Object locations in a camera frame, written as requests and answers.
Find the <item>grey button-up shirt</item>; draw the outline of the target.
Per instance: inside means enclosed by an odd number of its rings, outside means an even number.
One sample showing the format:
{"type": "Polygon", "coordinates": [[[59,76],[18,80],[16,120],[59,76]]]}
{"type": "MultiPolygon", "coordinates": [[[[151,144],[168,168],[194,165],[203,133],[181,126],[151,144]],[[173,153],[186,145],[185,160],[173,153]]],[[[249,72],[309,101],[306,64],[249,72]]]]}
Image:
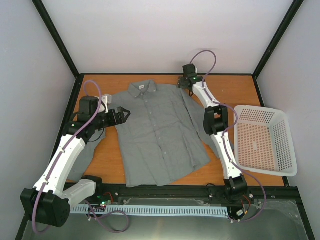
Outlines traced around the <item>grey button-up shirt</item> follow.
{"type": "Polygon", "coordinates": [[[133,82],[110,107],[130,111],[116,126],[129,188],[171,184],[210,162],[206,146],[218,153],[204,130],[204,107],[172,84],[133,82]]]}

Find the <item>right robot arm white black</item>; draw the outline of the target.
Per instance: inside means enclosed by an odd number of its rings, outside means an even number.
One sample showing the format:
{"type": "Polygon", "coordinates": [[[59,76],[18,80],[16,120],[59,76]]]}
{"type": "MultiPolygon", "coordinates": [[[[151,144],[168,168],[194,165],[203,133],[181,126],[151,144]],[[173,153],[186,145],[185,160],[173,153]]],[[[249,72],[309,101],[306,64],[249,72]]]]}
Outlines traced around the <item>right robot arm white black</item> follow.
{"type": "Polygon", "coordinates": [[[224,176],[224,197],[234,202],[248,190],[244,174],[239,169],[229,139],[229,115],[226,104],[219,102],[209,90],[204,78],[197,73],[197,68],[190,63],[184,65],[183,76],[177,86],[196,95],[204,107],[203,128],[216,146],[224,176]]]}

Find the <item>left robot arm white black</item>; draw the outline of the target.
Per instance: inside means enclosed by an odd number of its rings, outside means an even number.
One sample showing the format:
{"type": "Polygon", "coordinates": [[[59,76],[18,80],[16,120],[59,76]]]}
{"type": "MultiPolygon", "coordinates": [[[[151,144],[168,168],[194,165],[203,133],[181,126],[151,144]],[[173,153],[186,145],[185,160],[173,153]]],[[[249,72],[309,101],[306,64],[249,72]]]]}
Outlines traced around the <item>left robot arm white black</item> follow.
{"type": "Polygon", "coordinates": [[[20,200],[33,224],[60,228],[66,223],[72,208],[87,198],[95,202],[103,198],[100,177],[86,175],[72,187],[64,187],[77,158],[96,131],[124,124],[131,115],[123,107],[109,109],[110,98],[106,94],[80,99],[78,112],[64,127],[60,145],[47,169],[33,188],[22,191],[20,200]]]}

